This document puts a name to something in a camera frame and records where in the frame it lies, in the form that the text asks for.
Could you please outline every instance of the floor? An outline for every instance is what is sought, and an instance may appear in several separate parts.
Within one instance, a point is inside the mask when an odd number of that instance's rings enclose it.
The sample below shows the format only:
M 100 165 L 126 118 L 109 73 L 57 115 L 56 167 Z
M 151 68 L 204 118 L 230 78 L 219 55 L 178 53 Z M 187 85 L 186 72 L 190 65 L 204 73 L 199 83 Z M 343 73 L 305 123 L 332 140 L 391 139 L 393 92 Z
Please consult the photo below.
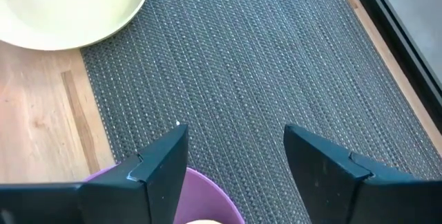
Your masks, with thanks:
M 440 154 L 442 135 L 359 0 L 349 0 Z M 79 50 L 0 42 L 0 183 L 81 180 L 114 163 Z

